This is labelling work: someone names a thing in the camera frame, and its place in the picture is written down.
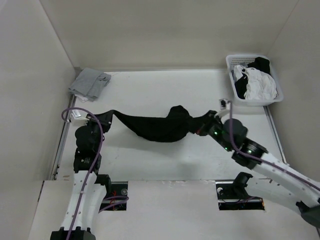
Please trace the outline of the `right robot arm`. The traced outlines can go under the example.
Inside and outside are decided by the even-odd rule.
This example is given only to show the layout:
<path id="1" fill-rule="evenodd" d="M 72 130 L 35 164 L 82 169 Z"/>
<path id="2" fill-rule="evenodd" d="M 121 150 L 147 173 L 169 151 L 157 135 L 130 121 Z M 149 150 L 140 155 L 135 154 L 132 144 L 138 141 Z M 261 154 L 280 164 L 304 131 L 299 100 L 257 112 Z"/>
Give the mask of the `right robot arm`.
<path id="1" fill-rule="evenodd" d="M 267 199 L 297 213 L 313 227 L 320 226 L 320 183 L 294 170 L 272 155 L 264 146 L 248 138 L 248 128 L 230 117 L 222 121 L 223 111 L 210 110 L 195 128 L 199 136 L 210 136 L 240 166 L 265 176 L 263 182 L 250 173 L 240 172 L 232 183 L 233 194 L 245 200 Z"/>

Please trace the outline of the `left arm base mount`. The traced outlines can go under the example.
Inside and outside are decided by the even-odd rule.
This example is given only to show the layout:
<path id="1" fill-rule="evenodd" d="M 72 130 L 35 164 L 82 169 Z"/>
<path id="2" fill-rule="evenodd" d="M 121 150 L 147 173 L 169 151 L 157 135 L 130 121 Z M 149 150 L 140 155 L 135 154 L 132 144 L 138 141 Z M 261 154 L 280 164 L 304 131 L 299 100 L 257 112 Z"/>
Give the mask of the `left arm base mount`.
<path id="1" fill-rule="evenodd" d="M 100 211 L 126 211 L 128 201 L 128 182 L 116 181 L 111 183 L 111 190 L 107 192 L 100 205 Z"/>

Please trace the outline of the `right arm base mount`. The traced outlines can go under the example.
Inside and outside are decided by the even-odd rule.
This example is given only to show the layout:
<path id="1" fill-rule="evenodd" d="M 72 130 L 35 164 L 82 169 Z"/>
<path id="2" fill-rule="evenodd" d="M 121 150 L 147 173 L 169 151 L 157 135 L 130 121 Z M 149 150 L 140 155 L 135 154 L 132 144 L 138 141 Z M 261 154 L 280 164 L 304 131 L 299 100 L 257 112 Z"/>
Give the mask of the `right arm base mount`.
<path id="1" fill-rule="evenodd" d="M 220 211 L 264 211 L 262 198 L 238 193 L 232 181 L 216 181 L 217 205 Z"/>

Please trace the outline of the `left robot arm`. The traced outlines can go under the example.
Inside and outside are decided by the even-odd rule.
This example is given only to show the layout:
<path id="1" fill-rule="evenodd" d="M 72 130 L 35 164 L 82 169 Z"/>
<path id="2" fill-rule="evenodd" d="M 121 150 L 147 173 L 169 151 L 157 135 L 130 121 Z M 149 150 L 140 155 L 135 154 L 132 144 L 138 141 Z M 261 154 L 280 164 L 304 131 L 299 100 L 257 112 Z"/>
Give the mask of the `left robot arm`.
<path id="1" fill-rule="evenodd" d="M 102 201 L 112 195 L 111 179 L 99 174 L 100 154 L 104 133 L 111 127 L 105 113 L 94 115 L 82 108 L 68 108 L 62 118 L 80 127 L 75 131 L 76 150 L 73 161 L 73 185 L 70 200 L 59 230 L 51 233 L 52 240 L 94 240 L 94 224 Z"/>

